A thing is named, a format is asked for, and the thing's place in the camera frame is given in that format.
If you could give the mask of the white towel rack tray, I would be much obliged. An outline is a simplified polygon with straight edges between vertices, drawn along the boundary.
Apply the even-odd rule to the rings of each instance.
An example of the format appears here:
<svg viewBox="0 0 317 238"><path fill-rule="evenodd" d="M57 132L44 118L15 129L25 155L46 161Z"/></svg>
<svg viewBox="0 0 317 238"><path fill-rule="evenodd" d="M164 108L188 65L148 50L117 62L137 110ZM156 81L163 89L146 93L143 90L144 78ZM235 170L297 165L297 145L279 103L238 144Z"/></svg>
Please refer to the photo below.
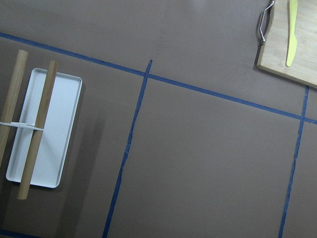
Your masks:
<svg viewBox="0 0 317 238"><path fill-rule="evenodd" d="M36 116L42 96L47 71L35 68L30 80L20 116L24 127L17 128L6 179L20 182L29 150ZM36 163L31 179L32 185L56 188L59 186L71 136L82 79L57 73L44 126Z"/></svg>

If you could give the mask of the bamboo cutting board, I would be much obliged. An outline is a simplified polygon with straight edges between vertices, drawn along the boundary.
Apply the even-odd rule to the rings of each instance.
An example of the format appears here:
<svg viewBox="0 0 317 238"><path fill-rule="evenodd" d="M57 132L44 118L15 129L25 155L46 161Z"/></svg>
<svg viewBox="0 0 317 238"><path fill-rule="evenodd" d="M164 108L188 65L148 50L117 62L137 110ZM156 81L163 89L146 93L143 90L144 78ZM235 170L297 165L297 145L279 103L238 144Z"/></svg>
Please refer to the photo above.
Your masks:
<svg viewBox="0 0 317 238"><path fill-rule="evenodd" d="M257 68L317 86L317 2L271 0L260 15Z"/></svg>

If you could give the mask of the outer wooden rack rod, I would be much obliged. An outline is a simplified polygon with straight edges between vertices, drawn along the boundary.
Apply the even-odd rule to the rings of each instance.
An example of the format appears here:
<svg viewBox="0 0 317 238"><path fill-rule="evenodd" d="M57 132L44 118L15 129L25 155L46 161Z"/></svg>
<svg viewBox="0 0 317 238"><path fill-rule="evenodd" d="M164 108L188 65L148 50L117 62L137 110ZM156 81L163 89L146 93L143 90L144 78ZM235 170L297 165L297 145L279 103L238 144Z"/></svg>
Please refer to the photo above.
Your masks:
<svg viewBox="0 0 317 238"><path fill-rule="evenodd" d="M26 62L28 58L28 52L24 50L19 50L14 65L9 89L7 92L4 109L0 121L10 124L13 119L16 102L18 94L20 91ZM5 151L8 135L9 135L10 126L6 124L0 125L0 163L2 164L3 154Z"/></svg>

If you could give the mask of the wooden rack rod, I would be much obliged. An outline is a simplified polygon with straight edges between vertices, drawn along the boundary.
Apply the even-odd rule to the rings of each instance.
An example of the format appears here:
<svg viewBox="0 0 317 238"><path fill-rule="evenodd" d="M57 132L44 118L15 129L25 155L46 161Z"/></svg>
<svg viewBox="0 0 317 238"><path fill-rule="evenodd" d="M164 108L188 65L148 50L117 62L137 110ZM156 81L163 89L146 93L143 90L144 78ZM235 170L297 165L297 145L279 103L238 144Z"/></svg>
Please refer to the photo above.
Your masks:
<svg viewBox="0 0 317 238"><path fill-rule="evenodd" d="M18 94L20 91L26 62L28 58L28 52L24 50L19 50L14 65L9 89L7 92L4 109L0 121L10 124L13 119L16 102ZM9 135L10 126L6 124L0 125L0 163L2 164L3 154L5 151L8 135Z"/></svg>
<svg viewBox="0 0 317 238"><path fill-rule="evenodd" d="M24 170L22 173L21 183L17 194L18 200L25 200L28 197L36 158L40 148L40 143L42 140L43 131L48 115L48 109L52 97L57 68L58 62L54 60L50 61L35 121L36 129L33 130Z"/></svg>

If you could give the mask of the inner wooden rack rod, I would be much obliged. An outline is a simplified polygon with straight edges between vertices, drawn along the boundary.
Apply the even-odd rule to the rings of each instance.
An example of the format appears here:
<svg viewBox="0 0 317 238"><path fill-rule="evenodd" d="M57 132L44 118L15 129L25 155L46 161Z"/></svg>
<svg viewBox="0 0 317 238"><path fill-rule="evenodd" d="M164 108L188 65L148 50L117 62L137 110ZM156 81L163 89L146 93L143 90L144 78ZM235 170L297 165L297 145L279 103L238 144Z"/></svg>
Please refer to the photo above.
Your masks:
<svg viewBox="0 0 317 238"><path fill-rule="evenodd" d="M43 131L48 115L48 109L52 97L57 68L58 62L54 60L50 61L35 121L36 129L33 130L24 170L22 173L21 183L17 194L18 200L25 200L28 197L36 158L40 148L40 143L42 140Z"/></svg>

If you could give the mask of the yellow plastic knife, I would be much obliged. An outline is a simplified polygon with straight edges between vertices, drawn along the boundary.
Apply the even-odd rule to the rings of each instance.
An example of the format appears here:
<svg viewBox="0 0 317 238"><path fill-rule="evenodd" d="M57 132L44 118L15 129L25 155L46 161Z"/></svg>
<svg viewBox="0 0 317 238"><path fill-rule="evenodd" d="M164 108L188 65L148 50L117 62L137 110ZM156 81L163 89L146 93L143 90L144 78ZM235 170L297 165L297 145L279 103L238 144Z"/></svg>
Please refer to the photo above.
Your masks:
<svg viewBox="0 0 317 238"><path fill-rule="evenodd" d="M297 11L298 11L298 1L290 0L289 1L289 37L288 37L288 50L286 58L286 66L290 67L293 63L293 60L296 55L297 50L297 38L295 36L296 20L297 20Z"/></svg>

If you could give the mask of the white rack bracket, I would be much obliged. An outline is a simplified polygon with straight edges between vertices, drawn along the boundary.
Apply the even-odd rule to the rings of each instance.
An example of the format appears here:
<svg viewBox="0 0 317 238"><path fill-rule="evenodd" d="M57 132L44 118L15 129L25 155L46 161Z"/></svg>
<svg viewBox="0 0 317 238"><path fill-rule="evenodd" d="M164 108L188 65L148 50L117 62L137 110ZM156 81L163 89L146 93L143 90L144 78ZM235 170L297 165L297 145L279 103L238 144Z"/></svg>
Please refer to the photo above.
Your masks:
<svg viewBox="0 0 317 238"><path fill-rule="evenodd" d="M10 126L10 127L17 127L17 128L25 128L25 129L31 129L31 130L39 130L43 131L43 128L35 127L34 124L27 124L27 123L21 123L21 122L0 122L1 125Z"/></svg>

